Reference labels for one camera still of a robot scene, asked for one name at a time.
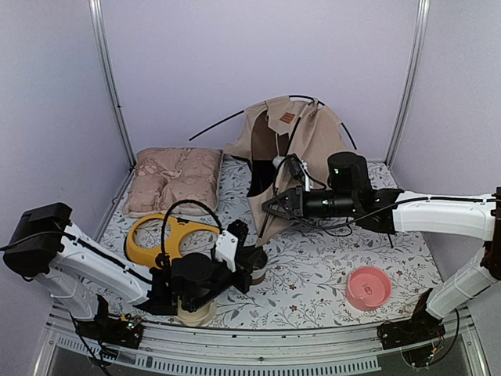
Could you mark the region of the beige pet tent fabric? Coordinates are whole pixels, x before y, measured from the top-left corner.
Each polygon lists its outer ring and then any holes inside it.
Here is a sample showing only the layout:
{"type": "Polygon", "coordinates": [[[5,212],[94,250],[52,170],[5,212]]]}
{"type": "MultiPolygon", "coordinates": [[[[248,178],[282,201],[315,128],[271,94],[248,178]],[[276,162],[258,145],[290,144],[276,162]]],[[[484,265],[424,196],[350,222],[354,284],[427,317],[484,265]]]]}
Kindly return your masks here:
{"type": "Polygon", "coordinates": [[[328,180],[327,159],[348,150],[341,135],[342,120],[317,99],[292,100],[287,96],[268,99],[244,110],[245,122],[237,141],[225,146],[224,153],[246,161],[251,171],[247,193],[252,218],[262,246],[291,224],[270,215],[262,205],[273,198],[273,190],[283,192],[297,185],[283,158],[292,155],[306,164],[317,180],[328,180]]]}

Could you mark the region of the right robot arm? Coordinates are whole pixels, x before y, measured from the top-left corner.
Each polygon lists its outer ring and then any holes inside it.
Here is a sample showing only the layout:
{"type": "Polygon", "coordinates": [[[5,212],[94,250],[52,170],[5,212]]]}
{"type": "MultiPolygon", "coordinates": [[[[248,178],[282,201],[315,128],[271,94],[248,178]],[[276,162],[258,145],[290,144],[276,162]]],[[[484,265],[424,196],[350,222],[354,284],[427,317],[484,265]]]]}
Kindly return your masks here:
{"type": "Polygon", "coordinates": [[[375,190],[366,159],[353,152],[327,159],[328,179],[309,187],[312,177],[296,155],[282,158],[298,186],[283,192],[272,188],[272,198],[261,208],[287,220],[308,224],[309,219],[345,217],[375,233],[445,233],[481,240],[481,249],[442,284],[426,291],[405,324],[405,335],[422,341],[454,309],[500,280],[500,193],[481,196],[436,196],[400,189],[375,190]]]}

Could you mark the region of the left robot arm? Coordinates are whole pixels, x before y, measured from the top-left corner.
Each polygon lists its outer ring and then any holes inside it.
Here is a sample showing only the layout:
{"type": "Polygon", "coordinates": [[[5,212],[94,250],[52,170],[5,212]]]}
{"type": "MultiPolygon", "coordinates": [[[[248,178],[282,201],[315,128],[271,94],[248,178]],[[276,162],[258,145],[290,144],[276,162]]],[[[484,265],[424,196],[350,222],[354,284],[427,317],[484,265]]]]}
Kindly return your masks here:
{"type": "Polygon", "coordinates": [[[109,289],[129,305],[154,316],[196,313],[228,288],[246,294],[263,276],[265,252],[247,246],[247,224],[236,220],[222,227],[217,215],[202,208],[214,226],[174,217],[161,220],[158,248],[134,250],[126,240],[126,258],[88,237],[70,219],[71,208],[55,203],[26,211],[10,242],[1,248],[5,265],[21,277],[44,285],[100,340],[117,328],[100,309],[104,298],[91,295],[81,279],[109,289]]]}

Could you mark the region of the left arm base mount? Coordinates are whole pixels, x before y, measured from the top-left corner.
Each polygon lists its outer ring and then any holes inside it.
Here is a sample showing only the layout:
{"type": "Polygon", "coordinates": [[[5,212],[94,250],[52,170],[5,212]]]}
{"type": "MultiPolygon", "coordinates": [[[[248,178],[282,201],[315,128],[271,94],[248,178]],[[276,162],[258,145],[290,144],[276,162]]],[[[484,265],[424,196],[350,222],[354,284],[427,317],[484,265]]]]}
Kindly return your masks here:
{"type": "Polygon", "coordinates": [[[141,323],[109,316],[96,316],[92,321],[75,320],[75,323],[75,331],[84,338],[128,349],[139,348],[144,331],[141,323]]]}

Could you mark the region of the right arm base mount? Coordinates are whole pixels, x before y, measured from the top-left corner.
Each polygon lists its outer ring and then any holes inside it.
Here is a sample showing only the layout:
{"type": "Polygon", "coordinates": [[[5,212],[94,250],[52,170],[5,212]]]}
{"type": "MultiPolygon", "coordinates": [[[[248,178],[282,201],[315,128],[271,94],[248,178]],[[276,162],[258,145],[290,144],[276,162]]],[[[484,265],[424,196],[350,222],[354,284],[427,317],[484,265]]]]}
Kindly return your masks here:
{"type": "Polygon", "coordinates": [[[402,358],[413,368],[431,365],[444,335],[442,324],[429,324],[425,320],[387,320],[377,328],[383,349],[401,349],[402,358]]]}

